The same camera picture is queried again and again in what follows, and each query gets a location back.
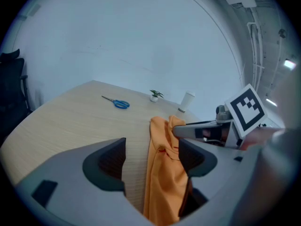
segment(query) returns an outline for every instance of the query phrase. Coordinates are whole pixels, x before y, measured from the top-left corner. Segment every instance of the white wall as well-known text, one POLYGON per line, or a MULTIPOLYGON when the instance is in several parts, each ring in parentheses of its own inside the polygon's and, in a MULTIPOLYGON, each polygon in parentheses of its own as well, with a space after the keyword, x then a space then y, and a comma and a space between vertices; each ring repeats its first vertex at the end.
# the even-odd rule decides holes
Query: white wall
POLYGON ((159 90, 178 103, 186 90, 195 91, 190 110, 207 120, 241 89, 241 64, 233 56, 239 52, 194 0, 37 3, 41 8, 23 22, 15 43, 26 60, 35 108, 99 80, 144 93, 159 90))

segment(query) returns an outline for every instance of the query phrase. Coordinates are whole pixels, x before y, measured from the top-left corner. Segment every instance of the light wood tabletop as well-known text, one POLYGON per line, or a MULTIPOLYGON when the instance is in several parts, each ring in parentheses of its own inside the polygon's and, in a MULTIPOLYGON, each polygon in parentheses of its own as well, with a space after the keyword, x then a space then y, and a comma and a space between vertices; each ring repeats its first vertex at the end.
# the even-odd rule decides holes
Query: light wood tabletop
POLYGON ((199 119, 178 104, 118 86, 90 81, 45 103, 8 136, 0 148, 0 160, 11 183, 16 185, 51 156, 81 146, 126 137, 122 170, 127 199, 143 211, 150 119, 170 115, 186 121, 199 119), (118 109, 101 95, 130 103, 118 109))

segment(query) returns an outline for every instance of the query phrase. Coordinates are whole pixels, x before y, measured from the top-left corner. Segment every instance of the ceiling light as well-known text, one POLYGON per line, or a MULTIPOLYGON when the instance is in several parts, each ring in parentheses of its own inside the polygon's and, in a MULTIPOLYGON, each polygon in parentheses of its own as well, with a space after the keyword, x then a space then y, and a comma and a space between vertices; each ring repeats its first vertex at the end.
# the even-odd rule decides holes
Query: ceiling light
POLYGON ((292 61, 286 59, 284 62, 284 66, 289 67, 292 70, 296 66, 296 64, 293 63, 292 61))
POLYGON ((270 102, 272 105, 274 105, 274 106, 277 106, 277 104, 276 103, 274 103, 273 101, 271 101, 271 100, 269 100, 269 99, 266 99, 266 101, 267 102, 270 102))

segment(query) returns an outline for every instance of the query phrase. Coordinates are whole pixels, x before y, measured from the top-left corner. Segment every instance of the orange cloth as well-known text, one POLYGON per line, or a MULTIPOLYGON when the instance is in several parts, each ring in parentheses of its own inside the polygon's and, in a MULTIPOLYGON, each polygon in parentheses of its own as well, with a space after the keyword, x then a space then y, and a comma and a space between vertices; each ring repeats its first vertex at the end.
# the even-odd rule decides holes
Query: orange cloth
POLYGON ((153 117, 150 121, 150 147, 147 161, 144 216, 158 226, 179 221, 187 174, 179 160, 179 140, 173 127, 185 125, 175 115, 169 121, 153 117))

